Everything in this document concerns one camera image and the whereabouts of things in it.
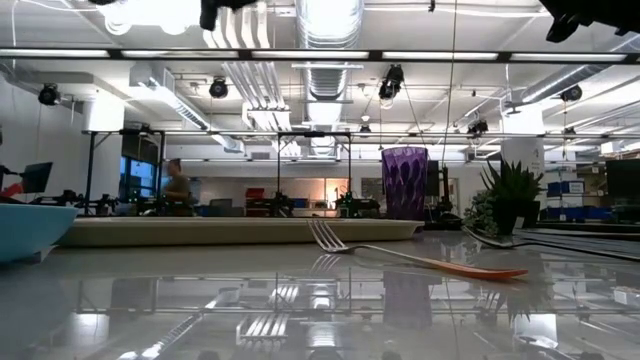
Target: black cable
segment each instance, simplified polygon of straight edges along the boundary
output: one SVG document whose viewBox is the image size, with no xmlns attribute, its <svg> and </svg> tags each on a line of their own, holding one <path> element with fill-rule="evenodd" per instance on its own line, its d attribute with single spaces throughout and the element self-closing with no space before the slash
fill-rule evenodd
<svg viewBox="0 0 640 360">
<path fill-rule="evenodd" d="M 453 44 L 451 47 L 451 75 L 449 77 L 449 102 L 447 104 L 447 126 L 444 129 L 444 144 L 442 145 L 442 164 L 447 151 L 447 136 L 449 135 L 449 123 L 451 122 L 451 100 L 453 97 L 453 70 L 455 68 L 456 34 L 458 29 L 458 0 L 455 2 L 453 15 Z"/>
<path fill-rule="evenodd" d="M 595 250 L 586 250 L 586 249 L 577 249 L 577 248 L 573 248 L 573 247 L 568 247 L 568 246 L 562 246 L 562 245 L 552 245 L 552 244 L 548 244 L 548 243 L 537 243 L 537 242 L 522 242 L 519 244 L 512 244 L 512 245 L 504 245 L 504 244 L 500 244 L 497 243 L 495 241 L 492 241 L 488 238 L 485 238 L 479 234 L 476 234 L 475 232 L 473 232 L 471 229 L 467 228 L 467 227 L 462 227 L 462 230 L 467 233 L 467 235 L 471 236 L 472 238 L 474 238 L 477 241 L 480 241 L 481 243 L 483 243 L 484 245 L 490 246 L 494 249 L 501 249 L 501 250 L 513 250 L 519 247 L 524 247 L 524 246 L 542 246 L 542 247 L 548 247 L 551 249 L 558 249 L 558 250 L 566 250 L 566 251 L 572 251 L 572 252 L 578 252 L 578 253 L 582 253 L 582 254 L 587 254 L 587 255 L 594 255 L 594 256 L 602 256 L 602 257 L 607 257 L 610 259 L 616 259 L 616 260 L 624 260 L 624 261 L 632 261 L 632 262 L 640 262 L 640 258 L 635 257 L 635 256 L 627 256 L 627 255 L 619 255 L 619 254 L 615 254 L 615 253 L 609 253 L 609 252 L 601 252 L 601 251 L 595 251 Z"/>
<path fill-rule="evenodd" d="M 420 133 L 420 140 L 422 140 L 422 145 L 424 145 L 424 148 L 426 149 L 427 143 L 424 141 L 424 134 L 422 133 L 422 129 L 420 128 L 420 122 L 418 121 L 418 118 L 416 117 L 416 112 L 413 109 L 413 102 L 411 101 L 411 96 L 409 95 L 409 89 L 407 88 L 407 83 L 403 81 L 402 84 L 404 85 L 404 91 L 407 93 L 407 100 L 409 101 L 409 107 L 411 108 L 411 114 L 413 115 L 413 122 L 416 123 L 418 132 Z"/>
</svg>

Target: black object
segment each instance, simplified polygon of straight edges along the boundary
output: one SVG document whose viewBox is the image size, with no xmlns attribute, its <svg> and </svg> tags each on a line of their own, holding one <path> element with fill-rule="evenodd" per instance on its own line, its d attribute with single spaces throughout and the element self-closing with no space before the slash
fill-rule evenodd
<svg viewBox="0 0 640 360">
<path fill-rule="evenodd" d="M 368 124 L 362 124 L 360 126 L 360 132 L 371 132 L 371 127 Z"/>
<path fill-rule="evenodd" d="M 496 200 L 493 203 L 493 221 L 499 235 L 510 235 L 518 217 L 524 218 L 523 227 L 534 227 L 540 212 L 539 201 Z"/>
<path fill-rule="evenodd" d="M 40 94 L 38 95 L 38 101 L 42 105 L 56 106 L 62 101 L 60 92 L 58 91 L 58 85 L 56 84 L 44 84 Z"/>
<path fill-rule="evenodd" d="M 471 230 L 471 229 L 469 229 L 467 227 L 462 227 L 462 230 L 464 230 L 464 232 L 467 233 L 467 235 L 471 236 L 473 239 L 481 242 L 484 245 L 492 247 L 494 249 L 513 250 L 513 249 L 516 249 L 516 248 L 519 248 L 519 247 L 523 247 L 523 246 L 542 246 L 542 247 L 548 247 L 548 248 L 552 248 L 552 249 L 567 250 L 567 251 L 579 252 L 579 253 L 583 253 L 583 254 L 608 257 L 608 258 L 617 259 L 617 260 L 640 262 L 640 258 L 637 258 L 635 256 L 627 256 L 627 255 L 616 254 L 616 253 L 579 249 L 579 248 L 576 248 L 576 247 L 554 245 L 554 244 L 536 242 L 536 241 L 534 241 L 534 242 L 521 242 L 521 243 L 517 243 L 517 244 L 514 244 L 513 242 L 511 242 L 511 244 L 504 244 L 504 243 L 498 242 L 496 240 L 490 239 L 490 238 L 488 238 L 486 236 L 480 235 L 480 234 L 474 232 L 473 230 Z"/>
<path fill-rule="evenodd" d="M 213 84 L 209 88 L 209 95 L 214 99 L 224 99 L 229 94 L 229 88 L 225 82 L 225 78 L 217 77 L 213 79 Z"/>
<path fill-rule="evenodd" d="M 215 30 L 218 9 L 221 7 L 228 7 L 236 11 L 256 1 L 257 0 L 200 0 L 200 27 L 203 30 Z"/>
<path fill-rule="evenodd" d="M 582 99 L 582 88 L 576 85 L 560 93 L 560 99 L 564 102 L 578 101 Z"/>
<path fill-rule="evenodd" d="M 64 190 L 60 196 L 41 196 L 34 199 L 30 204 L 33 205 L 49 205 L 49 206 L 67 206 L 84 201 L 84 197 L 77 195 L 72 190 Z"/>
<path fill-rule="evenodd" d="M 270 217 L 293 217 L 295 202 L 281 192 L 276 192 L 273 199 L 247 199 L 247 209 L 264 209 Z"/>
<path fill-rule="evenodd" d="M 379 218 L 380 203 L 374 199 L 354 199 L 353 193 L 347 192 L 336 200 L 336 208 L 341 218 Z"/>
<path fill-rule="evenodd" d="M 49 175 L 53 163 L 42 163 L 29 165 L 20 174 L 22 176 L 22 188 L 25 194 L 35 194 L 45 192 L 47 183 L 49 183 Z"/>
<path fill-rule="evenodd" d="M 438 161 L 427 161 L 427 189 L 425 195 L 440 197 L 440 170 Z"/>
<path fill-rule="evenodd" d="M 478 122 L 469 125 L 467 134 L 473 134 L 474 137 L 480 136 L 489 131 L 489 125 L 486 120 L 479 120 Z"/>
<path fill-rule="evenodd" d="M 378 95 L 380 99 L 391 100 L 400 92 L 400 84 L 404 82 L 404 71 L 400 64 L 392 64 L 380 86 Z"/>
<path fill-rule="evenodd" d="M 560 43 L 578 30 L 580 25 L 603 23 L 617 29 L 616 35 L 629 31 L 640 33 L 640 2 L 612 0 L 606 4 L 596 0 L 540 0 L 554 18 L 547 41 Z"/>
<path fill-rule="evenodd" d="M 606 163 L 609 195 L 618 198 L 640 196 L 640 159 L 610 160 Z"/>
</svg>

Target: fluorescent light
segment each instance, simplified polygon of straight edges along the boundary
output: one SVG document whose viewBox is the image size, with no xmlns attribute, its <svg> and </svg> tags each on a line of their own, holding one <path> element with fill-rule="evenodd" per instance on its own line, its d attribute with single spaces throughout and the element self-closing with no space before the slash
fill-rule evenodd
<svg viewBox="0 0 640 360">
<path fill-rule="evenodd" d="M 252 52 L 256 59 L 344 59 L 357 60 L 369 57 L 368 51 L 352 50 L 256 50 Z"/>
<path fill-rule="evenodd" d="M 382 58 L 387 60 L 495 60 L 498 58 L 498 53 L 385 51 L 382 53 Z"/>
<path fill-rule="evenodd" d="M 132 59 L 153 58 L 237 58 L 238 52 L 231 50 L 122 50 L 122 55 Z"/>
<path fill-rule="evenodd" d="M 0 57 L 108 58 L 106 50 L 0 49 Z"/>
<path fill-rule="evenodd" d="M 549 53 L 516 53 L 511 55 L 513 61 L 622 61 L 627 57 L 624 54 L 549 54 Z"/>
<path fill-rule="evenodd" d="M 206 131 L 165 131 L 165 135 L 207 135 Z"/>
<path fill-rule="evenodd" d="M 357 64 L 291 64 L 292 69 L 335 69 L 335 70 L 362 70 L 363 65 Z"/>
<path fill-rule="evenodd" d="M 275 131 L 221 131 L 221 135 L 227 136 L 277 136 Z"/>
</svg>

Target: blue container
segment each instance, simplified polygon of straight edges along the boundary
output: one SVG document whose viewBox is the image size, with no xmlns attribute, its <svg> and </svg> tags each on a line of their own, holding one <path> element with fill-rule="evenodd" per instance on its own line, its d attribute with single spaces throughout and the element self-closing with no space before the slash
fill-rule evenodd
<svg viewBox="0 0 640 360">
<path fill-rule="evenodd" d="M 294 198 L 291 200 L 293 200 L 293 207 L 296 209 L 306 209 L 309 207 L 308 199 Z"/>
<path fill-rule="evenodd" d="M 607 220 L 611 219 L 613 214 L 611 208 L 607 207 L 588 207 L 587 219 Z"/>
<path fill-rule="evenodd" d="M 73 224 L 72 207 L 0 204 L 0 263 L 45 250 Z"/>
<path fill-rule="evenodd" d="M 562 184 L 560 182 L 552 182 L 547 184 L 547 196 L 558 196 L 562 193 Z"/>
<path fill-rule="evenodd" d="M 547 209 L 549 219 L 560 219 L 560 215 L 565 215 L 567 220 L 584 220 L 586 211 L 584 207 Z"/>
</svg>

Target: spotlight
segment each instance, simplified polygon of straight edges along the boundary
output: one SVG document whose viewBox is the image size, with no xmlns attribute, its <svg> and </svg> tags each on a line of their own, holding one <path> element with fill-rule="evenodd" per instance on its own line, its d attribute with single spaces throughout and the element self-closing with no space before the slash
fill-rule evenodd
<svg viewBox="0 0 640 360">
<path fill-rule="evenodd" d="M 576 129 L 572 127 L 568 127 L 562 130 L 563 135 L 576 135 Z"/>
<path fill-rule="evenodd" d="M 393 104 L 393 98 L 395 98 L 400 92 L 400 89 L 402 89 L 400 85 L 403 82 L 404 71 L 402 71 L 402 66 L 400 66 L 400 64 L 392 64 L 378 92 L 378 96 L 380 96 L 380 100 L 385 103 L 386 108 L 391 107 L 389 103 L 391 103 L 391 105 Z"/>
<path fill-rule="evenodd" d="M 229 94 L 229 88 L 226 84 L 226 79 L 223 77 L 216 77 L 213 79 L 213 84 L 209 88 L 209 94 L 214 99 L 224 99 Z"/>
<path fill-rule="evenodd" d="M 467 134 L 472 134 L 475 138 L 481 136 L 487 131 L 489 131 L 489 125 L 487 124 L 487 122 L 485 120 L 479 120 L 478 122 L 469 125 Z"/>
<path fill-rule="evenodd" d="M 582 99 L 582 88 L 576 85 L 560 93 L 560 99 L 564 102 L 578 101 Z"/>
<path fill-rule="evenodd" d="M 61 102 L 60 92 L 58 92 L 58 85 L 56 84 L 44 84 L 40 95 L 38 95 L 38 101 L 42 105 L 56 106 Z"/>
</svg>

